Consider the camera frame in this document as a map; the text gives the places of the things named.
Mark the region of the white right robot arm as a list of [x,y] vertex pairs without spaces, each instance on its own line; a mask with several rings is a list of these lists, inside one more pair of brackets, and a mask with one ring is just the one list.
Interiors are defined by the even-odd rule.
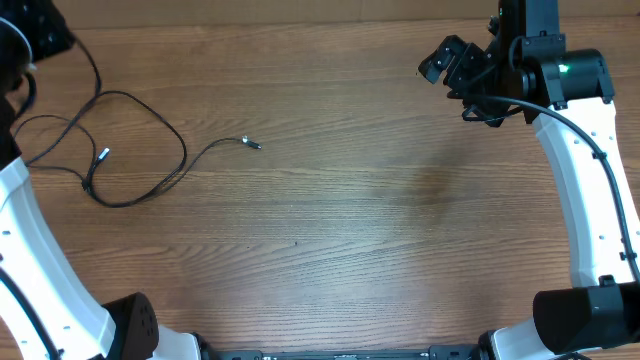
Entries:
[[419,65],[491,127],[522,115],[550,163],[567,228],[571,287],[539,292],[530,319],[429,359],[584,359],[639,339],[639,218],[616,137],[604,56],[568,50],[554,1],[501,0],[486,48],[446,37]]

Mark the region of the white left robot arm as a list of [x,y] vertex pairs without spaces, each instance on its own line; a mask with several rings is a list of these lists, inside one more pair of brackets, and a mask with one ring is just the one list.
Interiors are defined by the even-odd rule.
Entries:
[[11,127],[35,100],[33,64],[75,40],[52,2],[2,2],[1,93],[26,82],[29,95],[1,101],[1,318],[26,359],[213,359],[200,336],[160,325],[142,293],[99,304],[41,213]]

